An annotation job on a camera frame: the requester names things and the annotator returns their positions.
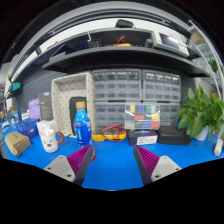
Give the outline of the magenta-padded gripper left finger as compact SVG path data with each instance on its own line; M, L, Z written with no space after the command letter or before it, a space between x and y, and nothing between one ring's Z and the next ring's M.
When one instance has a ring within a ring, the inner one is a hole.
M89 145L69 156L59 155L44 170L81 186L84 182L93 152L93 146Z

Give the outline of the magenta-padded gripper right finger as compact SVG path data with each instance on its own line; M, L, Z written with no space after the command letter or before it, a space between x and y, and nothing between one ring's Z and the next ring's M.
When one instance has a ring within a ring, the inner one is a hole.
M155 182L181 169L168 156L157 156L151 151L135 145L133 155L136 159L141 180L144 185Z

